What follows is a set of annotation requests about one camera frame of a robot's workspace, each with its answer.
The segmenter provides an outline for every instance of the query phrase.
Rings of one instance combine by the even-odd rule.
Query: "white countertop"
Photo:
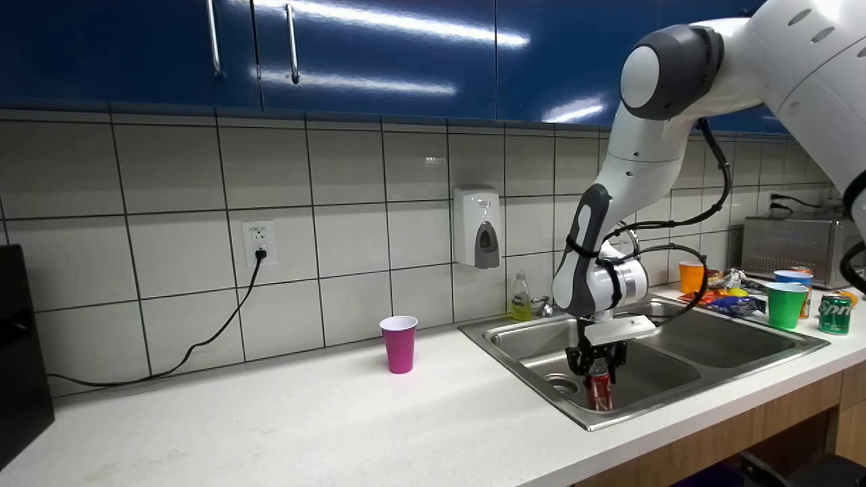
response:
[[[459,329],[405,376],[380,340],[78,395],[2,487],[568,483],[866,359],[866,306],[831,345],[596,432]]]

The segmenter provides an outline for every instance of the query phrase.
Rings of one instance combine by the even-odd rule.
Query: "kitchen sink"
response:
[[[708,311],[672,318],[679,309],[672,299],[646,299],[619,311],[646,313],[661,326],[650,337],[626,342],[626,365],[618,368],[611,410],[596,410],[582,376],[568,368],[566,345],[577,342],[577,321],[572,315],[469,323],[463,332],[587,430],[626,422],[826,345],[826,340],[808,334],[779,332]]]

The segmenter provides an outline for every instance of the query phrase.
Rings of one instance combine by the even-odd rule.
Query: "upper cabinet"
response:
[[[264,110],[312,117],[495,118],[490,2],[254,0]]]
[[[256,107],[248,0],[0,2],[0,106]]]
[[[619,73],[651,29],[720,16],[749,16],[764,0],[508,0],[501,29],[528,34],[528,48],[499,52],[499,117],[608,126],[619,106]],[[764,107],[720,117],[723,129],[783,129]]]

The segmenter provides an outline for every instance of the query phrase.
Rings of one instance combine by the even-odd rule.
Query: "wall socket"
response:
[[[274,221],[247,221],[243,223],[243,240],[247,240],[247,261],[254,265],[254,252],[264,248],[267,260],[262,261],[262,268],[271,268],[278,261],[278,242],[275,242],[275,226]]]

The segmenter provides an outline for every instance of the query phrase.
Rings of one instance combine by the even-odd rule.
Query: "green bottle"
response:
[[[528,321],[532,318],[532,296],[528,291],[524,276],[515,276],[511,299],[508,299],[508,321]]]

